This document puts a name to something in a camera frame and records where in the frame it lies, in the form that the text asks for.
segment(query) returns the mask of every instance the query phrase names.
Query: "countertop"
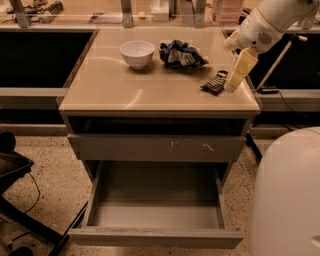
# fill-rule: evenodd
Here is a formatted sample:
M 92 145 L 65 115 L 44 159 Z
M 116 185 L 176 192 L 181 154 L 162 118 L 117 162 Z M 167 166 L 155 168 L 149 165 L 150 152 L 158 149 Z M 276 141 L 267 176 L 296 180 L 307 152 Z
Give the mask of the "countertop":
M 209 64 L 192 71 L 167 68 L 157 48 L 161 41 L 173 39 L 191 42 Z M 156 48 L 143 70 L 131 69 L 120 55 L 120 45 L 130 40 L 149 41 Z M 223 48 L 223 41 L 216 27 L 100 28 L 59 110 L 259 113 L 245 81 L 234 93 L 214 96 L 200 90 L 219 70 L 231 69 L 233 55 Z

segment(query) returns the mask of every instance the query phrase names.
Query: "terrazzo floor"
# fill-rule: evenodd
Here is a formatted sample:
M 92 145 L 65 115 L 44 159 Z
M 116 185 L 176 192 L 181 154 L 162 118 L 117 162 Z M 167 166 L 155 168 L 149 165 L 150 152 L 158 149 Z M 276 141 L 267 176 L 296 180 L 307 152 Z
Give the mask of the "terrazzo floor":
M 16 140 L 16 151 L 35 163 L 31 173 L 41 193 L 39 202 L 28 214 L 57 232 L 64 233 L 87 201 L 91 189 L 91 182 L 81 161 L 76 159 L 65 136 L 17 136 Z M 273 140 L 258 139 L 255 142 L 263 154 Z M 247 256 L 249 255 L 251 204 L 257 168 L 255 155 L 251 148 L 245 146 L 223 187 L 230 228 L 240 230 L 244 234 L 244 239 L 233 250 L 85 247 L 69 240 L 59 255 Z M 37 196 L 35 184 L 28 175 L 18 180 L 4 194 L 5 198 L 22 211 L 29 209 L 37 200 Z M 16 223 L 0 222 L 0 236 L 7 243 L 26 232 L 28 230 Z M 52 249 L 51 244 L 32 234 L 13 242 L 13 249 L 21 246 L 31 248 L 35 256 L 48 255 Z M 6 255 L 1 247 L 0 255 Z

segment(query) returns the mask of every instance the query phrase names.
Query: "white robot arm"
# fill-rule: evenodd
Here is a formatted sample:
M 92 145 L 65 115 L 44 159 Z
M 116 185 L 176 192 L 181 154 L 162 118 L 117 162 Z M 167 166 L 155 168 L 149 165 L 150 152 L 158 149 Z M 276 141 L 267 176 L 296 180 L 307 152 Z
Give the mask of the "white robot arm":
M 225 89 L 234 91 L 258 62 L 258 54 L 269 51 L 293 23 L 308 29 L 319 11 L 320 0 L 264 0 L 225 40 L 229 50 L 242 49 Z

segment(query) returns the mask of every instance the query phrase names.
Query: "cabinet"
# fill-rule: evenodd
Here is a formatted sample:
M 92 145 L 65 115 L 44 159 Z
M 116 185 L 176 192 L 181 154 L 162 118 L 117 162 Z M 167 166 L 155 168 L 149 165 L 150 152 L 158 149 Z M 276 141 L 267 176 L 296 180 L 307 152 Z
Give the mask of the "cabinet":
M 152 63 L 132 70 L 119 46 L 130 40 L 192 42 L 209 64 L 189 71 Z M 84 245 L 234 248 L 242 239 L 225 212 L 222 186 L 260 111 L 243 82 L 213 96 L 200 86 L 229 70 L 219 28 L 100 29 L 59 111 L 93 182 L 81 228 Z

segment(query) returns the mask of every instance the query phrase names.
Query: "empty drawer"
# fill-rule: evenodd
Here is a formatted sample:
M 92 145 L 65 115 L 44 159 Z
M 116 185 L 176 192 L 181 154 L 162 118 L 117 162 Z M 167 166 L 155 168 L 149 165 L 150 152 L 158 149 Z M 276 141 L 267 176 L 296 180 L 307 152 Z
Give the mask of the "empty drawer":
M 234 162 L 244 137 L 69 134 L 81 160 Z
M 103 162 L 71 238 L 81 245 L 234 248 L 218 171 L 195 163 Z

